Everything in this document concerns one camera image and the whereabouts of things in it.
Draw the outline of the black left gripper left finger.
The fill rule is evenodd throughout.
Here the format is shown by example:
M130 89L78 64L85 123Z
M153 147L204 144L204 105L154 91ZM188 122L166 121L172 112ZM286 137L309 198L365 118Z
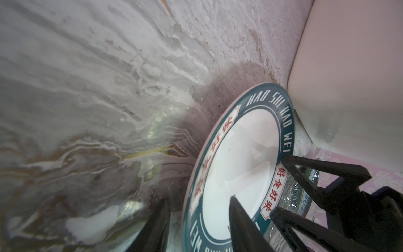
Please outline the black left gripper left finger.
M165 252L169 239L171 205L162 199L126 252Z

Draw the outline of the white plate green lettered rim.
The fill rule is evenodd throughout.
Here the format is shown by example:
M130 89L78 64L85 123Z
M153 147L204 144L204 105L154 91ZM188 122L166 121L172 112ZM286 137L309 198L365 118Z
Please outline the white plate green lettered rim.
M294 111L280 85L256 85L223 113L196 161L182 224L185 252L231 252L229 204L240 202L260 234L282 199L292 154Z

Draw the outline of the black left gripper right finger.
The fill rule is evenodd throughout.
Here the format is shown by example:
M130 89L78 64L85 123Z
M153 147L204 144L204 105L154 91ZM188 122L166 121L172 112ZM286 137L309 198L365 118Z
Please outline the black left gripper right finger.
M235 196L230 198L229 224L234 252L274 251Z

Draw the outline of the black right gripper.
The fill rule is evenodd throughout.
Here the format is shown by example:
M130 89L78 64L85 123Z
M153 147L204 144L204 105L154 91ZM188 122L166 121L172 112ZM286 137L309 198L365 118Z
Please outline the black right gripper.
M358 192L359 186L372 178L365 167L290 154L281 164L327 217L328 229L280 207L272 210L272 222L294 252L308 251L295 231L329 252L403 250L403 195L387 186L373 194ZM318 183L299 167L319 171Z

